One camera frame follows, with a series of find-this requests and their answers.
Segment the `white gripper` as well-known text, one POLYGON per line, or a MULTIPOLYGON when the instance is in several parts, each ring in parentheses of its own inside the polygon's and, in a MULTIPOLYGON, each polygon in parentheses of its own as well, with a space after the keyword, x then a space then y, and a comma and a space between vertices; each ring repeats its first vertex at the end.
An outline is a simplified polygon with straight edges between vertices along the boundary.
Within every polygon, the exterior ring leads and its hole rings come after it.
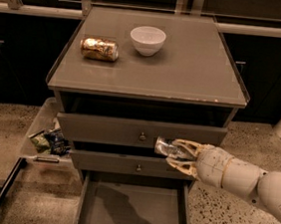
POLYGON ((234 158, 232 154, 214 145, 204 145, 187 139, 175 139, 172 142, 177 147, 183 147, 196 157, 195 161, 178 161, 167 157, 166 162, 184 175, 198 178, 204 184, 221 187, 222 178, 229 162, 234 158))

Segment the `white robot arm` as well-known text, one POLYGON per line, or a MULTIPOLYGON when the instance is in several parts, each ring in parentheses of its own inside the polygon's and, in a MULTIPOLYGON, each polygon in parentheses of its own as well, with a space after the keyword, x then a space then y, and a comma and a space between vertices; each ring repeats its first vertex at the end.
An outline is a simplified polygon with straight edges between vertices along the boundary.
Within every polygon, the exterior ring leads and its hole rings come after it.
POLYGON ((166 161, 203 184, 221 188, 273 215, 281 223, 281 171, 267 171, 221 147, 175 139, 166 161))

